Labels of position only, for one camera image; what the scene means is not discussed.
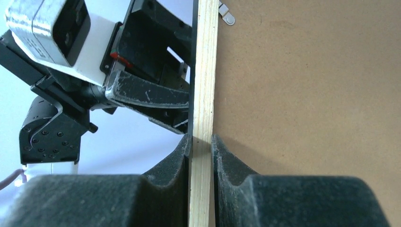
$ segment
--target wooden strip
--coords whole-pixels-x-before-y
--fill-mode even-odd
[[[193,140],[189,226],[209,226],[213,103],[216,71],[218,0],[199,0],[193,91]]]

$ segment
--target screw hole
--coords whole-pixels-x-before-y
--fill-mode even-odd
[[[153,4],[153,2],[148,1],[148,7],[149,7],[149,9],[153,9],[155,7],[155,5]]]

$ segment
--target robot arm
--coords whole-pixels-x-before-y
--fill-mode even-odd
[[[187,132],[192,28],[156,0],[132,0],[117,24],[84,0],[13,0],[6,21],[0,64],[38,94],[19,135],[23,165],[77,163],[81,136],[97,130],[90,110],[126,107]]]

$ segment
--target camera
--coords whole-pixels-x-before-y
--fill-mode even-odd
[[[84,0],[12,0],[6,23],[39,61],[72,67],[90,30]]]

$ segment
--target black plastic part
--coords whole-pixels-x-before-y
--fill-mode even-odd
[[[115,109],[111,112],[108,109],[118,107],[116,103],[106,98],[104,87],[94,84],[85,83],[79,92],[71,93],[71,96],[91,110],[103,109],[106,113],[114,113]]]
[[[106,85],[106,98],[143,107],[188,108],[189,93],[149,82],[122,70],[113,71]]]
[[[143,175],[47,175],[29,181],[3,227],[185,227],[192,138]]]
[[[32,61],[19,48],[10,30],[2,36],[0,53],[0,64],[28,85],[33,85],[47,75],[46,67]]]
[[[148,108],[138,105],[130,105],[125,103],[116,103],[129,108],[143,116],[146,116],[150,122],[155,123],[167,130],[170,130],[176,134],[185,134],[188,128],[188,123],[174,124],[175,119],[180,117],[182,114],[186,114],[188,118],[187,109],[160,109],[160,108]]]
[[[64,91],[74,92],[81,89],[82,80],[52,68],[47,68],[47,70]]]
[[[116,110],[117,110],[117,107],[103,109],[103,111],[105,111],[106,113],[111,114],[111,115],[113,115]]]
[[[189,63],[192,28],[156,0],[132,0],[123,24],[117,53],[138,71],[159,78],[168,47]]]
[[[195,69],[196,69],[196,43],[198,41],[198,7],[199,0],[193,0],[192,5],[192,42],[191,42],[191,59],[188,64],[191,68],[189,81],[189,108],[188,108],[188,133],[193,134],[193,107],[195,98]]]
[[[110,74],[110,69],[112,68],[112,65],[113,65],[114,59],[110,56],[110,53],[112,51],[112,46],[113,46],[113,43],[117,36],[117,32],[121,25],[122,25],[121,22],[117,22],[115,24],[112,36],[111,36],[109,43],[107,45],[107,48],[106,48],[106,52],[103,56],[102,62],[100,63],[100,71],[104,72],[106,75]]]
[[[95,128],[88,115],[77,122],[60,105],[54,106],[38,96],[19,134],[21,163],[78,162],[81,136],[91,129]]]
[[[217,227],[387,227],[375,195],[360,179],[263,176],[212,137]]]
[[[178,128],[183,124],[188,124],[188,111],[182,111],[176,118],[174,118],[173,127]]]

